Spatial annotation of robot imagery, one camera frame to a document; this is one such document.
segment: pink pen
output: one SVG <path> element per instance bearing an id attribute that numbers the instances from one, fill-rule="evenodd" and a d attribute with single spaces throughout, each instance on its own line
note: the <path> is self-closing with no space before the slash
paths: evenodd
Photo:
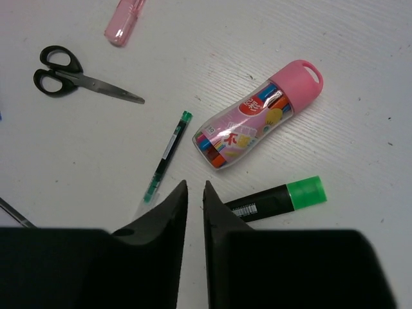
<path id="1" fill-rule="evenodd" d="M 113 14 L 104 36 L 116 46 L 125 46 L 137 17 L 146 0 L 120 0 Z"/>

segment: barcode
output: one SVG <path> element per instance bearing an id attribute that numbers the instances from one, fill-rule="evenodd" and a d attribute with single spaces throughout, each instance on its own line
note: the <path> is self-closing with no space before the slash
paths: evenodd
<path id="1" fill-rule="evenodd" d="M 248 204 L 240 208 L 236 208 L 232 212 L 238 217 L 244 217 L 250 214 L 257 214 L 258 209 L 256 208 L 256 204 Z"/>

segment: product label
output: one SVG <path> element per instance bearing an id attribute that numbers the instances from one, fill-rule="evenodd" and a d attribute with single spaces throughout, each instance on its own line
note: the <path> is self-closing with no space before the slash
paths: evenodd
<path id="1" fill-rule="evenodd" d="M 163 159 L 163 160 L 166 160 L 167 155 L 170 153 L 170 149 L 172 149 L 172 145 L 173 145 L 174 141 L 176 140 L 176 137 L 177 137 L 176 134 L 172 135 L 169 143 L 167 144 L 166 150 L 165 150 L 165 152 L 164 152 L 164 154 L 163 154 L 163 156 L 162 156 L 162 159 Z"/>
<path id="2" fill-rule="evenodd" d="M 268 81 L 226 113 L 212 118 L 202 133 L 231 163 L 292 114 L 286 96 Z"/>

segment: scissor blade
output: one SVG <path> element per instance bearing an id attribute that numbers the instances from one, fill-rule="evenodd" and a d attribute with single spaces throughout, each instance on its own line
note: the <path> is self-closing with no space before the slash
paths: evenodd
<path id="1" fill-rule="evenodd" d="M 119 98 L 122 100 L 144 104 L 144 98 L 139 97 L 133 93 L 130 93 L 122 88 L 116 87 L 114 85 L 108 84 L 107 82 L 103 82 L 98 79 L 92 79 L 91 77 L 86 77 L 88 82 L 79 84 L 84 88 L 87 88 L 91 91 L 95 91 L 98 93 L 102 93 L 104 95 L 108 95 L 113 98 Z"/>

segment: pink object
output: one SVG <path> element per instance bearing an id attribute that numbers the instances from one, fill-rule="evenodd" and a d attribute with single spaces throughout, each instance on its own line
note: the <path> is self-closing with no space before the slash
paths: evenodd
<path id="1" fill-rule="evenodd" d="M 104 36 L 116 46 L 126 45 L 146 0 L 120 0 Z"/>
<path id="2" fill-rule="evenodd" d="M 319 82 L 306 70 L 312 70 Z M 295 60 L 273 75 L 274 82 L 288 97 L 295 113 L 312 103 L 323 89 L 323 77 L 315 66 L 305 60 Z"/>
<path id="3" fill-rule="evenodd" d="M 318 81 L 306 68 L 315 73 Z M 193 137 L 193 143 L 212 166 L 208 153 L 212 147 L 219 152 L 225 161 L 215 168 L 229 166 L 312 103 L 322 88 L 322 75 L 312 64 L 293 61 L 251 94 L 206 121 Z"/>

